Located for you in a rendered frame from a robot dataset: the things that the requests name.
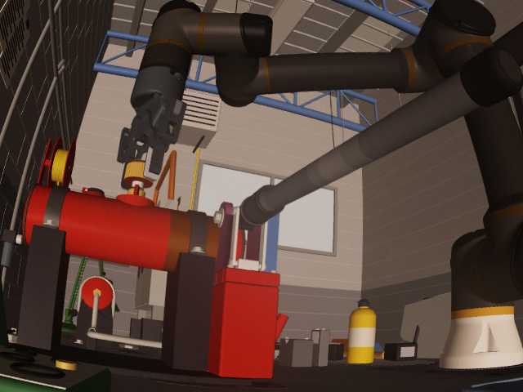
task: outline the dark wall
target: dark wall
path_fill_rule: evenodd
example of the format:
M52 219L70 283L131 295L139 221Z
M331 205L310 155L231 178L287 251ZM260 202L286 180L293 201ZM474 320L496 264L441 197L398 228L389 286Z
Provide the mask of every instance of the dark wall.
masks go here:
M104 41L105 32L110 28L113 6L114 0L63 0L62 2L64 57L67 64L64 71L65 99L71 140L76 139L78 135L87 101L95 82L96 73L92 71L92 67ZM55 18L56 31L58 31L57 16L58 12ZM2 125L29 58L33 54L43 28L49 20L47 0L32 0L28 17L30 38L25 52L16 66L9 87L5 88L0 83L0 119ZM2 230L9 229L11 225L25 161L53 78L51 38L50 33L47 32L22 87L4 142L0 146L0 169L2 171L0 176L0 220L2 221ZM56 87L60 88L61 93L61 85L58 83ZM16 230L21 230L21 217L25 200L38 179L45 144L49 139L52 139L52 142L55 143L60 135L56 95L53 92L43 117L24 183ZM7 270L6 289L4 290L7 327L18 326L28 248L25 245L18 245L15 253L11 268Z

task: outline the wall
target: wall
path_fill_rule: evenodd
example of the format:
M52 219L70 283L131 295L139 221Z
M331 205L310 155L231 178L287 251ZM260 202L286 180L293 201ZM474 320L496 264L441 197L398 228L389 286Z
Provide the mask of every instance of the wall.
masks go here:
M122 53L124 47L109 45L105 58ZM143 51L132 57L120 57L113 65L137 69ZM197 61L190 75L195 76ZM212 64L203 63L201 79L214 75ZM135 112L129 103L134 79L100 73L96 78L82 128L78 136L77 158L73 189L97 187L109 197L121 194L123 165L116 162L120 133L130 127ZM307 101L317 94L305 94L300 101ZM330 113L329 98L311 105ZM354 111L345 109L345 118L357 122ZM217 135L212 143L202 149L200 159L217 165L223 164L244 170L270 173L286 177L301 169L320 155L342 142L342 129L310 118L298 116L260 105L232 108L222 104ZM343 139L355 132L345 129ZM177 207L181 198L181 211L190 206L196 154L193 147L176 145L177 172L174 201L167 199L167 185L159 195L161 207ZM348 316L360 298L362 199L361 171L332 183L338 188L337 255L320 256L303 252L279 250L281 288L279 311L290 316L282 336L305 337L317 327L330 328L334 337L345 337ZM68 293L74 279L69 275ZM117 303L128 313L117 317L121 328L129 329L132 312L130 297ZM124 333L124 329L114 333Z
M92 66L103 42L105 31L107 31L110 25L112 5L113 2L110 0L64 0L62 2L64 56L68 65L64 71L67 95L66 104L71 138L76 138L78 134L87 99L91 93L95 76ZM25 52L22 54L20 63L16 67L10 86L6 89L3 83L0 83L0 118L2 119L5 119L7 116L22 74L42 33L43 27L49 20L47 1L31 1L28 17L30 38ZM55 27L58 30L57 18ZM0 165L2 167L0 181L0 216L2 218L0 219L2 221L2 229L9 229L11 224L25 160L29 153L38 117L42 112L43 103L49 92L53 76L51 41L50 34L47 33L21 89L20 98L17 101L15 112L7 128L4 143L0 148ZM24 183L22 203L16 223L17 230L20 230L24 202L29 195L29 191L37 181L45 144L50 138L53 143L56 142L58 137L60 137L60 125L55 93L53 93L47 112L43 117L42 127ZM12 266L7 270L6 289L4 290L7 327L18 327L28 248L25 245L19 245L16 246L15 252Z
M521 2L484 3L497 20L493 41L523 21ZM378 99L380 118L418 96L365 93ZM372 117L369 105L361 110ZM449 292L452 244L483 227L488 204L464 119L364 167L363 185L362 295L378 316L377 341L402 341L405 305Z

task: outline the red disc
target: red disc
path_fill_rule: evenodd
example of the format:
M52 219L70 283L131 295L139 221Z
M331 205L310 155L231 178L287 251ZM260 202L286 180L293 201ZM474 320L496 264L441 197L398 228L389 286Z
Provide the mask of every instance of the red disc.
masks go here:
M98 302L98 310L105 309L113 302L113 289L105 279L94 277L85 281L82 288L83 301L89 305L90 308L94 306L95 294L94 291L100 290L100 301Z

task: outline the orange pipe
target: orange pipe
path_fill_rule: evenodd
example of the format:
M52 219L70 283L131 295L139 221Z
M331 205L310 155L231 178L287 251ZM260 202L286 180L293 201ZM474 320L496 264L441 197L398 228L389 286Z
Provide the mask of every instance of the orange pipe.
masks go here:
M171 155L169 155L169 160L165 163L165 167L163 167L162 174L160 175L160 178L158 180L158 184L156 184L156 188L154 189L154 197L153 197L153 203L156 206L156 203L158 202L158 194L160 191L160 187L162 186L163 180L165 179L165 176L167 175L167 172L169 169L171 169L169 173L169 191L168 191L168 198L170 200L174 200L174 179L176 176L176 167L177 167L177 152L173 150L171 152Z

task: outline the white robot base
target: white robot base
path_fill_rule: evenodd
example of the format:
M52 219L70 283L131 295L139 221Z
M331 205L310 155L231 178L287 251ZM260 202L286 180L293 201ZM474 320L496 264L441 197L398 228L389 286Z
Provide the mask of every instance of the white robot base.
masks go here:
M440 368L504 368L523 363L514 314L454 318Z

